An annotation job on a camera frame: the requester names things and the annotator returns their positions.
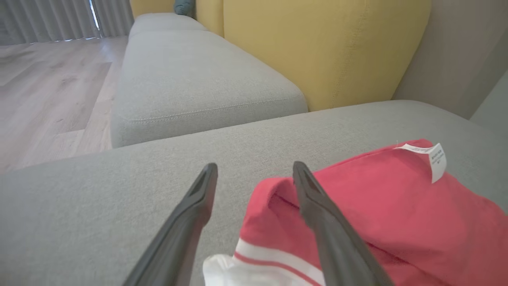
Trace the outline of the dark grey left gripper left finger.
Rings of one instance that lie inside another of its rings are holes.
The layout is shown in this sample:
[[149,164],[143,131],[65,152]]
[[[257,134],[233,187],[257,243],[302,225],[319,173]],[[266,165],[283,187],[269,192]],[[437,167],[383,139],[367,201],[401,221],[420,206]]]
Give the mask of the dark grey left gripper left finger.
[[217,178],[217,165],[205,165],[122,286],[189,286],[198,241],[214,206]]

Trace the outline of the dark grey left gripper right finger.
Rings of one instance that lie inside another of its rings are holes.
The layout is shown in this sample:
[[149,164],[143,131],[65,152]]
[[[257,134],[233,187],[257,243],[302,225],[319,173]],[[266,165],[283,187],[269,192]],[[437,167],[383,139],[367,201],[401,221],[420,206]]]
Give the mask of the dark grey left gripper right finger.
[[395,286],[303,162],[293,164],[300,214],[313,231],[326,286]]

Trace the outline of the red shirt with white trim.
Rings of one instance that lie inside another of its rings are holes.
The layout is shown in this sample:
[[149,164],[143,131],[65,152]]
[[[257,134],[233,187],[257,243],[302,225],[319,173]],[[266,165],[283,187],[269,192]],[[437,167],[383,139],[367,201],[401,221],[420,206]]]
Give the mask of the red shirt with white trim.
[[[508,216],[446,172],[426,139],[314,173],[395,286],[508,286]],[[292,178],[254,188],[234,255],[203,263],[205,286],[325,286]]]

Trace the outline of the large grey sofa seat cushion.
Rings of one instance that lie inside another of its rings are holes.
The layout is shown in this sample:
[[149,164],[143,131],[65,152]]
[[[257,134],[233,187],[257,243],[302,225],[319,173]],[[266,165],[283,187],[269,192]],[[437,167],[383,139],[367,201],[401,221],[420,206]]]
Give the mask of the large grey sofa seat cushion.
[[0,175],[0,286],[120,286],[202,168],[218,165],[202,263],[231,254],[254,187],[388,145],[441,143],[447,170],[508,211],[508,138],[435,106],[391,100],[150,141]]

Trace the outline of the large yellow sofa back cushion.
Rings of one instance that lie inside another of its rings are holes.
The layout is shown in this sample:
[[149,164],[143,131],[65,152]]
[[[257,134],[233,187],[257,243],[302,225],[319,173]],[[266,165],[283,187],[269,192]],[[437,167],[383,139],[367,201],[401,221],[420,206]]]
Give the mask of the large yellow sofa back cushion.
[[311,112],[392,99],[431,0],[224,0],[225,38],[283,74]]

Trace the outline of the teal throw pillow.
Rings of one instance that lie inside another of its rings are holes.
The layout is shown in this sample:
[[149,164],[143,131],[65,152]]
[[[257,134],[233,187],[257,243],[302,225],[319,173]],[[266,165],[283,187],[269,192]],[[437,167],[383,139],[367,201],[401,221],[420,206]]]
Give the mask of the teal throw pillow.
[[175,0],[173,5],[174,13],[194,18],[196,0]]

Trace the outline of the grey curtain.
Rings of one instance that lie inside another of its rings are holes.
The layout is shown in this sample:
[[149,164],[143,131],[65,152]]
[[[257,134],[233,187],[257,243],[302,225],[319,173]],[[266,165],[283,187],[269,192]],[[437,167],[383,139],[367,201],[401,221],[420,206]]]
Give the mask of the grey curtain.
[[101,37],[129,34],[134,16],[129,0],[91,0]]
[[0,46],[99,37],[91,0],[0,0]]

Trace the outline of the taupe panel behind sofa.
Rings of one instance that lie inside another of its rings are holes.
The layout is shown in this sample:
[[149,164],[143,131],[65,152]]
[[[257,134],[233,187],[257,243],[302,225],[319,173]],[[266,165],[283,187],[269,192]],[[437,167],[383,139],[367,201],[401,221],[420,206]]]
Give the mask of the taupe panel behind sofa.
[[394,94],[470,119],[508,70],[508,0],[432,0]]

